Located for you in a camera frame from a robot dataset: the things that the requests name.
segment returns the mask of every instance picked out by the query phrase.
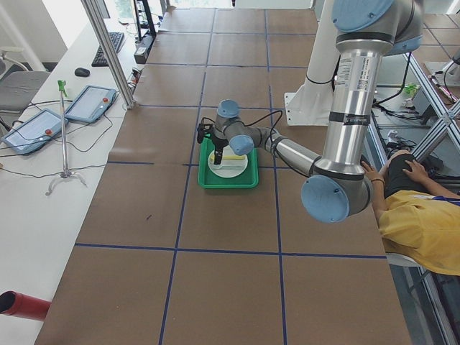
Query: tablet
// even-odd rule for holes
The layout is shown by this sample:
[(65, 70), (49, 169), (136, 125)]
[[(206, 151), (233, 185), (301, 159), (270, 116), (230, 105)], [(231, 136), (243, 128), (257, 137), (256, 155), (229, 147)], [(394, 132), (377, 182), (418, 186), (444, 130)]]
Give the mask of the tablet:
[(1, 141), (16, 153), (34, 152), (61, 132), (60, 115), (44, 109), (16, 129), (12, 129)]
[(86, 86), (65, 111), (65, 118), (92, 123), (99, 119), (115, 100), (116, 90), (100, 86)]

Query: yellow shirt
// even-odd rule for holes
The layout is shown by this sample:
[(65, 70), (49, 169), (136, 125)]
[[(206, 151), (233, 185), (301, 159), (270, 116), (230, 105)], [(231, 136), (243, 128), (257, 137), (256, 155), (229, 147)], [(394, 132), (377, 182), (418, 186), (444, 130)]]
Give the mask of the yellow shirt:
[(387, 252), (407, 255), (430, 271), (460, 275), (460, 206), (401, 190), (379, 220)]

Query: bracelet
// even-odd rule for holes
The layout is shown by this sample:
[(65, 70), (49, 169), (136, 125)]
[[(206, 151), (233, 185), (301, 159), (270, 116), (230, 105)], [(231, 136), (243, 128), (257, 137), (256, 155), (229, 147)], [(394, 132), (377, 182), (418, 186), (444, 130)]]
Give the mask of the bracelet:
[(385, 181), (382, 180), (381, 178), (375, 178), (375, 179), (371, 180), (371, 182), (374, 182), (374, 181), (380, 181), (381, 183), (383, 183), (383, 186), (385, 186)]

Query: red cylinder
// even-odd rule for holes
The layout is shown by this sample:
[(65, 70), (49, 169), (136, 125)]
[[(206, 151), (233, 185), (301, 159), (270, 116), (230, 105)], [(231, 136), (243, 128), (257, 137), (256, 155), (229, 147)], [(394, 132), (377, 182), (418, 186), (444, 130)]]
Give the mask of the red cylinder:
[(7, 291), (0, 295), (0, 314), (44, 321), (51, 302)]

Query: green tray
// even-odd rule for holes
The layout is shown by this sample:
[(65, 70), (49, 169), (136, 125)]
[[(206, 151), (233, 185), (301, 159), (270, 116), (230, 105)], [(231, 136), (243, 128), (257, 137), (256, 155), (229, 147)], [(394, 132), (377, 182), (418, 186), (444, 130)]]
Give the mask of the green tray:
[(253, 188), (259, 183), (257, 170), (257, 151), (253, 149), (248, 155), (246, 170), (234, 178), (221, 178), (208, 166), (208, 157), (214, 151), (214, 144), (205, 138), (200, 148), (200, 165), (198, 167), (198, 184), (203, 188)]

